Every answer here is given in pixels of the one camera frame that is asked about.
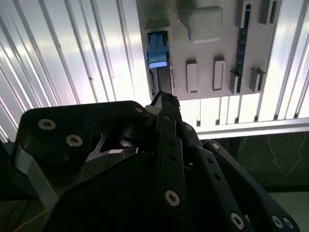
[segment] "wire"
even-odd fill
[[[29,206],[30,206],[31,203],[32,203],[32,202],[27,202],[27,203],[26,203],[26,206],[25,206],[25,208],[24,208],[24,211],[20,214],[20,216],[19,216],[19,218],[17,219],[16,224],[15,224],[14,227],[17,227],[17,226],[19,225],[21,219],[22,219],[23,216],[25,215],[25,213],[26,213],[26,211],[27,211],[27,209],[29,208]]]
[[[31,223],[32,221],[34,221],[35,219],[39,218],[40,216],[42,216],[44,213],[46,212],[46,210],[42,211],[41,213],[39,213],[37,216],[33,217],[32,219],[30,219],[29,221],[26,221],[25,223],[21,224],[19,227],[17,227],[15,230],[13,230],[13,232],[17,232],[20,229],[22,229],[23,227],[25,227],[26,225],[28,225],[29,223]]]
[[[7,216],[7,219],[4,223],[4,231],[5,232],[8,232],[9,231],[9,221],[10,221],[10,218],[11,216],[13,215],[13,212],[22,204],[23,202],[18,202],[14,208],[9,212],[8,216]]]
[[[242,150],[243,146],[245,145],[246,140],[247,140],[247,137],[243,138],[242,141],[240,142],[238,153]]]
[[[279,169],[279,171],[281,172],[282,175],[288,175],[290,174],[294,169],[295,167],[299,164],[299,162],[301,161],[301,155],[300,155],[300,149],[302,148],[302,146],[305,144],[305,141],[306,141],[306,132],[304,132],[304,141],[303,143],[300,145],[300,147],[298,148],[298,156],[299,156],[299,160],[296,162],[296,164],[290,169],[290,171],[288,171],[287,173],[283,173],[283,171],[281,170],[280,166],[278,165],[278,163],[276,162],[276,156],[275,156],[275,153],[272,149],[272,146],[271,146],[271,143],[270,143],[270,139],[269,137],[267,136],[267,139],[268,139],[268,143],[269,143],[269,147],[270,147],[270,151],[274,157],[274,163],[275,165],[277,166],[277,168]]]

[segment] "white plastic block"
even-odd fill
[[[205,7],[184,11],[179,19],[188,30],[189,39],[193,43],[218,41],[222,33],[222,8]]]

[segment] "blue connector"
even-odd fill
[[[147,49],[149,68],[159,68],[168,65],[166,52],[169,47],[164,46],[163,33],[154,32],[150,34],[149,46]]]

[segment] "black cable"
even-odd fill
[[[8,214],[8,216],[7,216],[7,219],[6,219],[5,223],[4,223],[4,231],[5,231],[5,232],[9,232],[9,228],[8,228],[8,227],[9,227],[10,218],[11,218],[13,212],[14,212],[22,203],[23,203],[22,201],[20,201],[19,203],[17,203],[17,204],[14,206],[14,208],[9,212],[9,214]]]
[[[26,206],[25,206],[25,208],[24,208],[24,211],[20,214],[19,218],[17,219],[14,228],[17,228],[17,227],[18,227],[18,225],[20,224],[21,219],[22,219],[23,216],[25,215],[25,213],[26,213],[26,211],[27,211],[27,209],[29,208],[29,206],[30,206],[31,203],[32,203],[32,202],[27,202],[27,204],[26,204]]]

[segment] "metal plate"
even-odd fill
[[[199,127],[192,124],[200,138],[309,130],[308,18],[307,0],[282,2],[264,92],[222,97],[219,112],[212,107],[215,113],[209,113],[211,125],[204,127],[203,119]],[[208,105],[216,104],[217,99],[208,102]],[[189,110],[197,117],[202,108],[193,111],[182,107],[182,112]]]
[[[149,24],[152,21],[162,22],[161,26],[154,30],[163,28],[166,19],[170,27],[167,28],[169,34],[169,48],[172,58],[172,70],[174,78],[174,94],[179,100],[193,100],[203,98],[213,98],[222,96],[232,96],[229,90],[231,70],[235,68],[235,56],[238,39],[236,27],[236,13],[238,0],[196,0],[185,1],[168,0],[137,0],[140,29],[143,38],[144,48],[147,47],[148,38],[146,34]],[[244,71],[242,78],[241,94],[253,94],[250,89],[250,78],[252,68],[267,69],[269,54],[271,52],[274,29],[280,12],[280,3],[276,8],[274,23],[267,25],[259,24],[260,8],[262,0],[251,1],[252,6],[247,47],[245,52]],[[219,6],[223,10],[222,35],[220,40],[208,43],[192,43],[188,37],[188,30],[179,20],[179,15],[187,8],[202,8]],[[222,89],[213,91],[213,69],[214,59],[217,56],[224,57],[226,68],[222,82]],[[197,92],[187,91],[186,62],[196,60],[198,66],[198,89]]]

